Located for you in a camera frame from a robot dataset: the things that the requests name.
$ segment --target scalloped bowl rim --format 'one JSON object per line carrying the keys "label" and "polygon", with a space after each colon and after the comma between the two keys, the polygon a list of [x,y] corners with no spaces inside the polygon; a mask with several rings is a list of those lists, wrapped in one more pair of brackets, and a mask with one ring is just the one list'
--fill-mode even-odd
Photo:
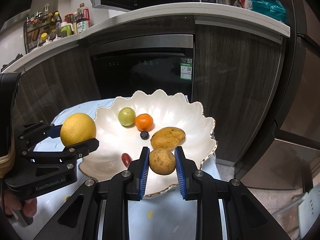
{"label": "scalloped bowl rim", "polygon": [[[124,97],[118,96],[118,97],[116,97],[116,98],[113,100],[111,106],[109,106],[109,107],[100,106],[100,107],[97,108],[96,113],[95,113],[94,121],[96,121],[96,119],[97,119],[98,110],[99,110],[100,108],[111,108],[111,107],[114,105],[114,102],[116,101],[117,98],[123,98],[123,99],[125,99],[125,100],[129,100],[129,99],[131,99],[136,93],[143,93],[143,94],[145,94],[146,96],[152,96],[154,93],[156,93],[156,92],[159,91],[159,90],[160,90],[160,91],[163,91],[162,89],[158,89],[158,90],[154,91],[152,94],[146,94],[145,92],[143,92],[143,91],[141,91],[141,90],[137,90],[137,91],[135,91],[135,92],[133,93],[133,95],[132,95],[131,97],[129,97],[129,98],[124,98]],[[203,105],[202,105],[201,102],[196,101],[196,102],[190,103],[190,102],[187,101],[187,99],[186,99],[186,97],[185,97],[185,95],[184,95],[183,93],[180,93],[180,92],[179,92],[179,93],[176,93],[176,94],[181,94],[181,95],[183,95],[183,97],[185,98],[186,102],[189,103],[189,104],[199,103],[199,104],[201,105],[201,109],[202,109],[202,116],[203,116],[204,118],[213,119],[213,127],[212,127],[212,130],[211,130],[211,132],[210,132],[210,139],[213,140],[213,141],[215,141],[215,147],[214,147],[214,148],[212,149],[212,151],[201,161],[201,163],[200,163],[200,168],[199,168],[199,169],[202,170],[203,163],[204,163],[207,159],[209,159],[212,155],[213,155],[214,161],[216,161],[215,150],[217,149],[218,143],[217,143],[217,141],[216,141],[214,138],[212,138],[212,134],[213,134],[213,131],[214,131],[214,128],[215,128],[215,119],[214,119],[213,117],[210,117],[210,116],[209,116],[209,117],[205,117],[205,116],[204,116],[204,109],[203,109]],[[81,165],[79,165],[79,170],[80,170],[83,174],[85,174],[86,176],[92,177],[92,176],[89,176],[88,174],[86,174],[85,172],[83,172],[83,171],[81,170]],[[152,193],[152,194],[144,195],[143,197],[151,198],[151,197],[154,197],[154,196],[159,196],[159,195],[165,193],[166,191],[170,190],[171,188],[177,187],[177,186],[179,186],[179,184],[171,184],[171,185],[169,185],[167,188],[165,188],[165,189],[163,189],[163,190],[160,190],[160,191],[155,192],[155,193]]]}

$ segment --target red date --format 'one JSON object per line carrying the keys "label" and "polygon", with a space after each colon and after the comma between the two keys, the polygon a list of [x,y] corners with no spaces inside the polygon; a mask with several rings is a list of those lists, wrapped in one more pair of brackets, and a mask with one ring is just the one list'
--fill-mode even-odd
{"label": "red date", "polygon": [[127,154],[127,153],[123,153],[121,155],[121,159],[122,159],[122,162],[123,162],[124,166],[126,166],[128,168],[129,165],[130,165],[130,162],[132,162],[132,159],[131,159],[130,155]]}

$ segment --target refrigerator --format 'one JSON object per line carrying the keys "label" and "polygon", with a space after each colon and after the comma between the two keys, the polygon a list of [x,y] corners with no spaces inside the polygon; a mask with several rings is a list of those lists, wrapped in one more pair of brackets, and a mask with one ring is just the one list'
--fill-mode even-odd
{"label": "refrigerator", "polygon": [[305,0],[280,0],[291,37],[267,116],[235,177],[247,187],[313,187],[320,173],[320,22]]}

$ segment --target white bowl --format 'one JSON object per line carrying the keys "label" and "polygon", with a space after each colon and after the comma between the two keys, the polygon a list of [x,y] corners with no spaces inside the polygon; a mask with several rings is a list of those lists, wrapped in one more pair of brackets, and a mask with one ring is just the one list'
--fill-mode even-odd
{"label": "white bowl", "polygon": [[[140,157],[142,147],[153,150],[148,140],[140,138],[140,131],[135,127],[123,127],[118,121],[118,113],[124,107],[131,107],[137,115],[150,114],[154,128],[150,138],[161,128],[173,126],[185,131],[186,139],[181,144],[187,159],[195,161],[199,169],[217,148],[213,138],[215,120],[204,117],[200,102],[189,103],[182,93],[168,96],[163,90],[152,95],[136,91],[129,99],[117,97],[112,106],[99,107],[95,123],[99,148],[83,158],[79,169],[97,181],[111,179],[115,174],[126,169],[121,155],[128,153],[133,160]],[[178,185],[177,173],[162,176],[149,169],[145,197],[160,195]]]}

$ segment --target teal package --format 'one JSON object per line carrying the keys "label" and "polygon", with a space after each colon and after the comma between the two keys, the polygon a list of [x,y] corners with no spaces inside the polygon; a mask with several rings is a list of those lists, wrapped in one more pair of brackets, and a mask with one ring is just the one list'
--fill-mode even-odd
{"label": "teal package", "polygon": [[245,0],[244,8],[267,15],[283,23],[287,21],[285,8],[278,0]]}

